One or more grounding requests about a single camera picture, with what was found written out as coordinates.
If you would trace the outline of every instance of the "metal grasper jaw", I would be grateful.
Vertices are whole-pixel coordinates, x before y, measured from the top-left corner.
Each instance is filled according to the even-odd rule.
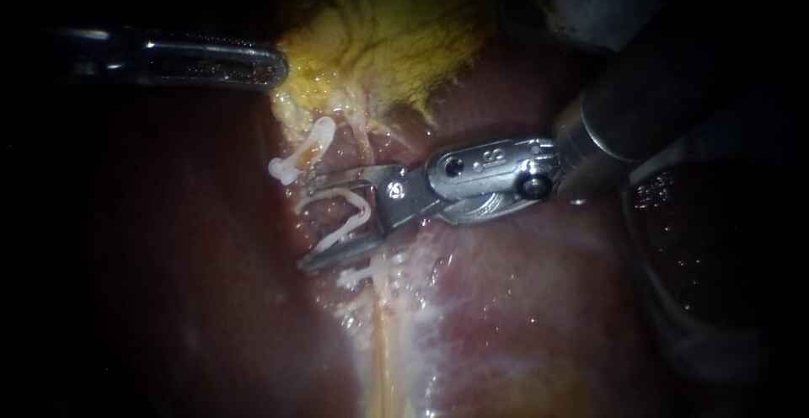
[[[486,222],[541,201],[558,186],[556,145],[542,137],[507,137],[470,142],[433,153],[423,167],[372,165],[317,176],[308,194],[343,188],[372,188],[376,206],[365,233],[350,233],[300,259],[307,273],[339,269],[369,258],[398,241],[404,225],[428,216],[452,224]]]
[[[128,26],[46,31],[46,72],[66,85],[196,86],[265,92],[287,77],[276,49]]]
[[[390,235],[399,228],[448,204],[428,188],[421,168],[408,172],[398,164],[372,165],[320,175],[308,183],[307,192],[316,196],[337,187],[374,190],[376,207],[370,227],[365,233],[347,235],[323,251],[310,252],[297,262],[297,268],[302,272],[340,269],[368,259],[391,240]]]

